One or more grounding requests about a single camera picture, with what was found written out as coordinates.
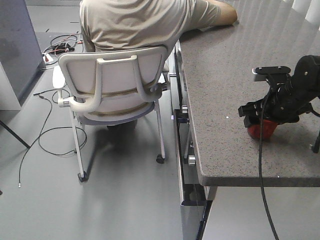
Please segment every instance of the white chair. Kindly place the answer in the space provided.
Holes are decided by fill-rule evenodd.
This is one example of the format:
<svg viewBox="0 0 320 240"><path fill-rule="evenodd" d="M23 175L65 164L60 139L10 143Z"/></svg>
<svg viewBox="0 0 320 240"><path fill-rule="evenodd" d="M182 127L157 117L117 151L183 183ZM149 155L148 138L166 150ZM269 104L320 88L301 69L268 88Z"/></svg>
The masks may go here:
<svg viewBox="0 0 320 240"><path fill-rule="evenodd" d="M156 161L164 163L166 156L158 101L163 89L158 80L167 54L165 46L153 46L66 53L59 58L52 82L58 92L58 105L70 108L81 182L88 176L83 168L75 120L83 126L114 126L134 121L155 110L161 142L161 154ZM71 91L68 98L62 96L65 82Z"/></svg>

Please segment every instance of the tripod leg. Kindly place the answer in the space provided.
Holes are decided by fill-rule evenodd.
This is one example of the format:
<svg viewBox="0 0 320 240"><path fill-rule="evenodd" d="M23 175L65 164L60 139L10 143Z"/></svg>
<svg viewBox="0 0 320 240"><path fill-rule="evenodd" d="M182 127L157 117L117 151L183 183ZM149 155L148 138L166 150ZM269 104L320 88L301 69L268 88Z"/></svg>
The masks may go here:
<svg viewBox="0 0 320 240"><path fill-rule="evenodd" d="M9 128L3 121L0 120L0 125L3 126L9 133L11 133L16 139L19 140L20 143L22 143L23 145L25 145L25 147L27 149L30 148L30 146L23 141L14 131L11 130L11 128Z"/></svg>

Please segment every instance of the man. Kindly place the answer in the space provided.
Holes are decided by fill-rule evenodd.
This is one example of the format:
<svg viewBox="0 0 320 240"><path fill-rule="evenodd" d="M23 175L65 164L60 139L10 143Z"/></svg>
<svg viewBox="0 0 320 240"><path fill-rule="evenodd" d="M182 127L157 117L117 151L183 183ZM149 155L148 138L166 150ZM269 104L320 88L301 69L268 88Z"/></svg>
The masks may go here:
<svg viewBox="0 0 320 240"><path fill-rule="evenodd" d="M217 0L82 0L87 52L165 45L170 53L189 30L231 25L236 10Z"/></svg>

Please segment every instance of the gray granite countertop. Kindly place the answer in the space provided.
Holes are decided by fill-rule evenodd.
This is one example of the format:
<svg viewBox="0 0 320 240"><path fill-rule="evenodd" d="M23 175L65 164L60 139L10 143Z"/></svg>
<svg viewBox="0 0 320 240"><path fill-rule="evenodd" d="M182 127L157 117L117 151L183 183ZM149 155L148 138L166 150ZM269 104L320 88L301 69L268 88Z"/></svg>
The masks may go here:
<svg viewBox="0 0 320 240"><path fill-rule="evenodd" d="M194 30L180 39L191 134L203 186L259 186L259 141L238 108L263 98L269 85L252 68L288 66L320 55L320 31L282 0L236 0L239 22ZM320 101L312 101L320 112ZM320 153L311 151L320 118L303 114L279 125L263 143L262 174L269 187L320 187Z"/></svg>

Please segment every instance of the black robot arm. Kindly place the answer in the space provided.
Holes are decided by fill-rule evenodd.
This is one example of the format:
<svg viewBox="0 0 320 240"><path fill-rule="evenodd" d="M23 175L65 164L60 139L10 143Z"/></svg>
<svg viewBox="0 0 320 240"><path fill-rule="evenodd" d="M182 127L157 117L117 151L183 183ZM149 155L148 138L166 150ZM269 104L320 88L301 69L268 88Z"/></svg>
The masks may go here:
<svg viewBox="0 0 320 240"><path fill-rule="evenodd" d="M303 56L296 64L293 76L289 75L290 68L286 66L257 67L253 73L255 81L268 82L270 92L267 99L248 102L238 109L239 116L245 116L246 128L260 124L263 104L264 120L277 124L296 123L299 115L313 110L310 101L320 96L320 56Z"/></svg>

